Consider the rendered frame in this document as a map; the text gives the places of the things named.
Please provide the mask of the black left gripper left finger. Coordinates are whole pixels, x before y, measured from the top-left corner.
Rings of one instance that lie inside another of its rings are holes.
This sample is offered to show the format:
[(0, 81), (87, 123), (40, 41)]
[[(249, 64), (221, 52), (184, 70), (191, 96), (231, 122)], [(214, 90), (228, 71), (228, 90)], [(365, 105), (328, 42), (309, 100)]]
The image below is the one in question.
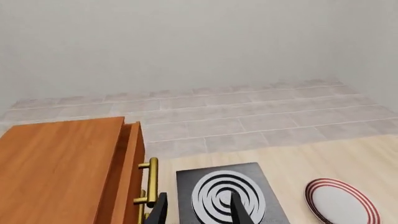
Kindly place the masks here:
[(167, 193), (159, 194), (158, 201), (155, 203), (149, 216), (144, 220), (144, 224), (165, 224), (168, 210)]

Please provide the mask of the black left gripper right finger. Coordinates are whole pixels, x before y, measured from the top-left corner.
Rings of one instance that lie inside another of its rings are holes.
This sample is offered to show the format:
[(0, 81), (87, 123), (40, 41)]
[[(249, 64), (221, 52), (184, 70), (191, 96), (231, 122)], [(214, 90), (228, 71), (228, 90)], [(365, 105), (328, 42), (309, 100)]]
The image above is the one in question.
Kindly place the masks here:
[(233, 224), (254, 224), (236, 192), (231, 193), (230, 209)]

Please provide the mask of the flat black stove plate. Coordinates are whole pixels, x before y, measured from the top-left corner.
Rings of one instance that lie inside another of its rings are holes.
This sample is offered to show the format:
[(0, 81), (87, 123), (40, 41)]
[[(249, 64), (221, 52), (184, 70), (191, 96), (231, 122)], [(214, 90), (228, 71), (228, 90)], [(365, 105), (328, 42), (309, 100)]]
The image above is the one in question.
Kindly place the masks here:
[(231, 195), (254, 224), (290, 224), (256, 162), (176, 172), (179, 224), (233, 224)]

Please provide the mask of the wooden cabinet drawer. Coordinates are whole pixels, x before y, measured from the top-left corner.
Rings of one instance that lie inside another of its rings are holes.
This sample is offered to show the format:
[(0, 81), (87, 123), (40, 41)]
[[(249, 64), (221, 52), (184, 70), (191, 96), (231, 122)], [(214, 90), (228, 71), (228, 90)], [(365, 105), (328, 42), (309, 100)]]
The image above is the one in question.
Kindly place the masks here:
[(141, 124), (122, 125), (93, 224), (138, 224), (144, 157)]

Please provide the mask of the white plate with red rings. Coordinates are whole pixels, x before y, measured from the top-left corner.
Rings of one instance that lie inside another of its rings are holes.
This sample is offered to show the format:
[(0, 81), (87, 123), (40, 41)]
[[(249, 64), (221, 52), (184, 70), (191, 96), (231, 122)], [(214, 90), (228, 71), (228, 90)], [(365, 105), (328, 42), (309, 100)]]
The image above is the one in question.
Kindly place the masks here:
[(382, 224), (369, 197), (341, 180), (311, 180), (304, 197), (308, 208), (324, 224)]

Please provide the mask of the wooden cabinet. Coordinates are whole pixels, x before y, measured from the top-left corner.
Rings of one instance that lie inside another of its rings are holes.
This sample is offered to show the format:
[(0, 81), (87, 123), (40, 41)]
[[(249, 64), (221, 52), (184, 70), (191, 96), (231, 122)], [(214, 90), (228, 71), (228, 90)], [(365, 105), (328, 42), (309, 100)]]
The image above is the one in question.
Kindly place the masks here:
[(95, 224), (122, 117), (20, 124), (0, 137), (0, 224)]

